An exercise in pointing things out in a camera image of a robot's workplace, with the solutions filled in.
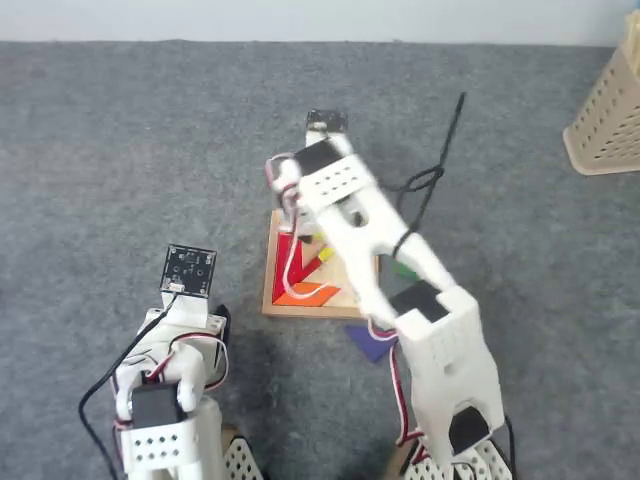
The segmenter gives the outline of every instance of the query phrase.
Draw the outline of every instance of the white wire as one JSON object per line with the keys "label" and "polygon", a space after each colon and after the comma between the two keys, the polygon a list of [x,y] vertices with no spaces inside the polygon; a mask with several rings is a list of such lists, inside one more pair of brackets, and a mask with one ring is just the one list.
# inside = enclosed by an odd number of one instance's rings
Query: white wire
{"label": "white wire", "polygon": [[205,392],[210,392],[218,388],[220,385],[222,385],[222,383],[227,379],[227,375],[229,375],[229,353],[227,352],[227,346],[222,340],[215,337],[207,337],[207,338],[210,338],[211,340],[215,340],[215,342],[218,345],[221,345],[222,352],[224,353],[224,373],[222,374],[222,377],[220,377],[219,380],[216,380],[215,382],[213,382],[213,385],[204,389]]}
{"label": "white wire", "polygon": [[405,429],[407,425],[405,423],[405,418],[402,411],[402,402],[400,401],[400,392],[398,391],[398,378],[396,376],[396,369],[394,368],[394,352],[395,345],[391,346],[391,350],[389,351],[389,368],[391,369],[391,383],[393,384],[393,393],[396,397],[396,405],[398,406],[398,413],[400,414],[400,435],[396,439],[396,445],[400,445],[404,441],[405,437]]}
{"label": "white wire", "polygon": [[200,339],[213,340],[214,342],[216,342],[218,345],[222,347],[222,352],[224,353],[224,374],[222,375],[222,377],[220,377],[219,380],[216,380],[215,382],[213,382],[212,385],[204,389],[205,392],[210,392],[212,390],[215,390],[220,385],[222,385],[222,383],[226,380],[227,376],[229,375],[229,353],[227,352],[227,346],[219,338],[209,336],[205,332],[190,332],[183,335],[186,335],[186,336],[184,338],[180,338],[179,340],[176,340],[176,342],[181,342],[183,340],[190,340],[193,338],[200,338]]}
{"label": "white wire", "polygon": [[327,288],[329,283],[323,283],[315,290],[308,293],[298,293],[296,292],[291,285],[289,284],[289,270],[291,269],[291,263],[293,262],[293,257],[296,253],[296,245],[298,243],[298,212],[296,209],[293,210],[293,232],[291,232],[291,243],[289,244],[289,255],[287,256],[287,263],[284,266],[284,273],[282,274],[282,284],[284,285],[284,290],[291,298],[295,298],[296,300],[305,300],[307,298],[313,297],[316,293],[321,290]]}
{"label": "white wire", "polygon": [[397,333],[393,333],[392,335],[389,335],[389,336],[378,335],[373,330],[373,320],[371,319],[371,317],[367,317],[367,330],[369,330],[369,335],[371,336],[371,338],[373,338],[374,340],[377,340],[378,342],[386,342],[389,340],[393,340],[394,338],[398,338]]}
{"label": "white wire", "polygon": [[269,182],[269,185],[273,185],[273,168],[271,167],[271,164],[276,160],[281,160],[281,159],[287,160],[289,158],[293,158],[293,153],[284,152],[284,153],[278,153],[277,155],[274,155],[273,157],[271,157],[269,160],[265,162],[264,172],[265,172],[265,175],[267,176],[267,182]]}

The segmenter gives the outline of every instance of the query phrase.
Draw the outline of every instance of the white robotic arm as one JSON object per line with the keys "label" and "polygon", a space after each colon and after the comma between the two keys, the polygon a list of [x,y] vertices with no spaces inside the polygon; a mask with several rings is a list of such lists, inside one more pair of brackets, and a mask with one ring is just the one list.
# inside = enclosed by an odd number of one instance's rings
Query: white robotic arm
{"label": "white robotic arm", "polygon": [[[341,257],[363,316],[397,332],[411,371],[421,441],[436,463],[447,465],[504,423],[497,368],[484,342],[478,304],[427,242],[408,234],[353,152],[341,119],[333,112],[311,112],[306,148],[279,159],[281,175],[272,174],[270,184],[284,217],[321,233]],[[392,253],[421,281],[389,300],[371,259]]]}
{"label": "white robotic arm", "polygon": [[[166,316],[112,377],[121,458],[130,480],[226,479],[222,416],[203,396],[226,377],[224,307],[209,313],[215,252],[171,245],[161,285]],[[163,312],[150,309],[142,331]]]}

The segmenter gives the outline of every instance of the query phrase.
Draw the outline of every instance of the blue tangram piece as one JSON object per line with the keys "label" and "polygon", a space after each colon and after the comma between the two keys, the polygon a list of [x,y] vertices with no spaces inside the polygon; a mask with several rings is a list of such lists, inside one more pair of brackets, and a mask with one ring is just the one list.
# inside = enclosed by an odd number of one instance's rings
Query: blue tangram piece
{"label": "blue tangram piece", "polygon": [[360,325],[347,325],[345,329],[349,337],[351,337],[351,340],[362,350],[371,363],[376,363],[384,357],[392,345],[398,341],[397,338],[383,342],[374,340],[371,338],[371,335],[369,335],[367,327]]}

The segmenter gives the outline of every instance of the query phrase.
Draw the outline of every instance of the beige plastic basket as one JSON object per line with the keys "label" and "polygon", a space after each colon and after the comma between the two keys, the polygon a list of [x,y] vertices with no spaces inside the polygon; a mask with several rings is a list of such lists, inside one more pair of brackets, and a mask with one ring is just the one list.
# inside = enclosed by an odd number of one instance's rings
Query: beige plastic basket
{"label": "beige plastic basket", "polygon": [[563,137],[571,164],[584,175],[640,170],[640,81],[622,48]]}

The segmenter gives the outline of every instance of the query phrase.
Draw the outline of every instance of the wire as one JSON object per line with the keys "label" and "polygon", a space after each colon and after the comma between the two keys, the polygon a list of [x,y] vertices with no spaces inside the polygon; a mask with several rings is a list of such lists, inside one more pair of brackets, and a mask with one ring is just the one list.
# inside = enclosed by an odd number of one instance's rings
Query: wire
{"label": "wire", "polygon": [[[426,170],[416,173],[411,178],[409,178],[409,180],[405,182],[404,187],[402,188],[393,187],[393,186],[390,186],[391,188],[389,188],[391,191],[398,192],[398,197],[396,199],[396,209],[398,210],[398,212],[402,211],[402,203],[407,193],[416,192],[424,188],[427,189],[422,199],[422,202],[420,203],[420,208],[418,209],[418,213],[416,214],[413,221],[409,224],[409,228],[407,229],[407,231],[400,237],[400,240],[398,240],[395,247],[393,247],[393,252],[391,254],[393,258],[396,257],[396,255],[398,254],[398,251],[400,251],[400,248],[402,248],[402,245],[404,245],[404,242],[407,241],[407,238],[409,238],[409,236],[411,236],[412,233],[416,232],[420,228],[420,222],[422,220],[422,217],[424,216],[425,211],[427,210],[427,206],[429,205],[429,201],[431,200],[433,191],[435,190],[436,185],[438,184],[438,180],[440,180],[444,175],[444,165],[447,161],[447,157],[449,156],[449,146],[451,145],[451,141],[453,140],[453,137],[456,133],[456,129],[458,127],[458,120],[460,118],[460,114],[462,113],[462,107],[464,106],[466,95],[467,95],[466,92],[462,92],[458,97],[458,103],[456,104],[456,108],[453,113],[453,118],[451,119],[451,122],[449,123],[449,128],[447,130],[447,137],[445,138],[444,144],[442,145],[442,149],[440,150],[440,159],[438,161],[438,164],[434,167],[427,168]],[[429,180],[426,180],[424,183],[412,187],[413,182],[427,175],[433,175],[433,176]]]}
{"label": "wire", "polygon": [[269,186],[273,185],[273,162],[277,161],[277,160],[288,160],[290,158],[293,158],[293,153],[291,152],[285,152],[285,153],[278,153],[277,155],[274,155],[273,157],[271,157],[269,160],[267,160],[264,164],[264,173],[267,177],[267,182],[269,183]]}
{"label": "wire", "polygon": [[89,387],[89,390],[85,392],[85,394],[80,399],[80,402],[78,403],[78,416],[80,417],[80,422],[82,423],[85,430],[91,437],[91,440],[93,441],[93,443],[96,445],[96,447],[100,451],[100,454],[102,455],[102,458],[104,459],[104,462],[107,465],[107,469],[109,470],[109,475],[111,476],[112,480],[118,480],[118,472],[116,471],[116,467],[113,465],[113,461],[109,456],[109,452],[107,451],[107,448],[104,446],[104,443],[102,443],[102,440],[100,440],[100,437],[98,437],[98,434],[89,423],[89,420],[87,420],[87,415],[84,411],[85,406],[87,405],[87,402],[89,401],[89,399],[98,390],[100,390],[100,388],[105,383],[109,381],[109,378],[111,378],[111,376],[115,373],[118,366],[120,366],[122,361],[125,358],[127,358],[127,355],[131,353],[131,350],[133,350],[136,347],[136,345],[140,343],[140,341],[145,337],[147,333],[153,330],[158,325],[158,323],[160,323],[160,320],[162,320],[164,317],[167,316],[167,313],[169,313],[169,310],[171,309],[171,307],[173,307],[173,303],[176,301],[176,298],[178,298],[177,293],[174,294],[173,298],[171,299],[171,302],[169,302],[166,308],[156,318],[154,318],[149,323],[147,323],[147,325],[142,330],[140,330],[140,332],[135,336],[135,338],[129,344],[129,346],[124,349],[124,351],[118,356],[116,361],[113,362],[113,364],[107,369],[106,373],[102,377],[100,377],[100,379],[97,382],[91,385],[91,387]]}
{"label": "wire", "polygon": [[396,445],[400,447],[404,445],[405,442],[422,437],[424,433],[422,433],[418,428],[415,428],[414,430],[409,432],[409,413],[404,398],[404,392],[402,391],[400,375],[398,375],[395,344],[392,345],[391,349],[389,350],[389,369],[391,370],[393,392],[396,398],[396,405],[398,406],[398,413],[400,415],[400,435],[396,440]]}
{"label": "wire", "polygon": [[293,263],[293,257],[296,253],[296,246],[298,244],[298,212],[296,210],[293,211],[293,231],[291,232],[291,242],[289,243],[289,254],[287,255],[287,263],[284,266],[284,272],[282,273],[282,285],[284,286],[285,292],[296,300],[305,300],[307,298],[313,297],[315,294],[320,292],[321,290],[327,288],[329,286],[328,283],[323,283],[316,289],[312,290],[308,293],[298,293],[296,292],[291,284],[289,283],[289,270],[291,269],[291,264]]}
{"label": "wire", "polygon": [[379,342],[387,342],[394,338],[398,338],[398,334],[395,330],[386,330],[383,332],[377,331],[373,326],[373,319],[371,317],[367,317],[367,330],[369,331],[369,336]]}
{"label": "wire", "polygon": [[222,347],[222,352],[224,353],[224,373],[222,374],[222,377],[204,386],[204,391],[210,392],[218,388],[220,385],[222,385],[222,383],[226,380],[227,376],[229,375],[229,352],[227,351],[226,344],[212,333],[188,332],[188,333],[183,333],[181,335],[178,335],[177,337],[174,337],[173,340],[169,342],[169,350],[171,350],[175,342],[184,340],[185,338],[198,338],[198,337],[209,338],[211,340],[214,340],[218,345]]}
{"label": "wire", "polygon": [[518,468],[516,467],[516,436],[513,433],[513,425],[508,415],[504,416],[504,423],[509,430],[509,463],[511,464],[511,478],[518,480]]}
{"label": "wire", "polygon": [[151,381],[155,381],[156,378],[158,378],[162,372],[164,372],[165,367],[167,366],[167,363],[169,363],[169,360],[171,360],[171,357],[173,357],[173,353],[174,352],[169,352],[169,355],[167,355],[164,360],[162,360],[158,366],[156,368],[153,369],[153,371],[147,376],[147,379],[151,380]]}

